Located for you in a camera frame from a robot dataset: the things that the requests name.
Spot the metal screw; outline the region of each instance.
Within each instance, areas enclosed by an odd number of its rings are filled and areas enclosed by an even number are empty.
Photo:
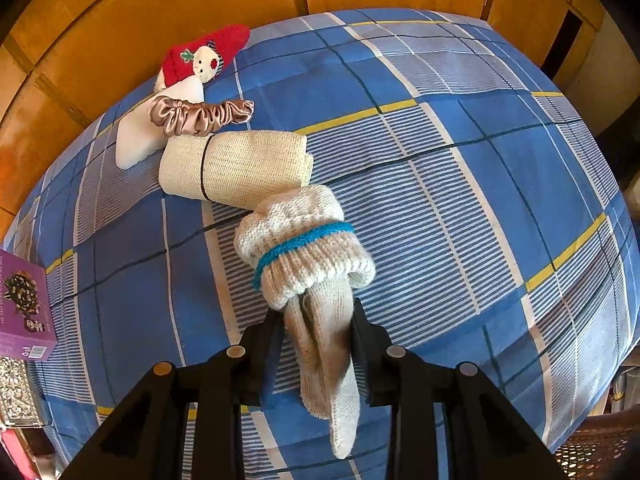
[[[244,349],[244,346],[240,345],[233,345],[226,349],[226,354],[233,359],[242,357],[245,353],[246,350]]]
[[[478,373],[478,367],[473,363],[462,363],[460,365],[460,373],[467,377],[473,377]]]
[[[389,357],[393,357],[395,359],[399,359],[401,357],[404,357],[404,354],[406,354],[406,350],[404,348],[402,348],[401,346],[391,345],[386,349],[386,354]]]
[[[167,375],[171,371],[171,363],[162,361],[154,366],[154,373],[156,375]]]

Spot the plaid tablecloth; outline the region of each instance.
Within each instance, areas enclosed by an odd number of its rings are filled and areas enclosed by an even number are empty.
[[[204,361],[267,308],[232,247],[244,212],[165,195],[160,152],[116,167],[118,120],[151,91],[78,137],[4,241],[47,269],[59,345],[30,369],[65,463],[154,363]],[[640,258],[596,143],[537,67],[479,20],[345,10],[253,30],[205,95],[255,101],[235,128],[309,136],[312,181],[376,260],[372,322],[430,362],[478,363],[550,448],[567,437],[638,341]],[[363,407],[339,461],[298,385],[286,342],[272,405],[242,415],[248,477],[381,479],[388,411]]]

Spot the orange wooden wall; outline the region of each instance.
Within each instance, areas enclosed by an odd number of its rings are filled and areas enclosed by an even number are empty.
[[[151,77],[172,44],[229,23],[258,27],[356,7],[483,17],[538,65],[571,9],[583,25],[555,78],[560,88],[604,16],[597,0],[33,0],[0,46],[0,237],[49,164]]]

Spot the purple box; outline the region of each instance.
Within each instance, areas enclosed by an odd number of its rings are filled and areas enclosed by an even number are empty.
[[[0,250],[0,355],[44,361],[57,341],[44,269]]]

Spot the brown satin scrunchie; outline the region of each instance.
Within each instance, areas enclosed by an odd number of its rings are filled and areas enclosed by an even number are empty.
[[[226,124],[245,123],[254,114],[254,102],[236,99],[220,104],[190,103],[161,95],[153,100],[149,116],[167,137],[205,136]]]

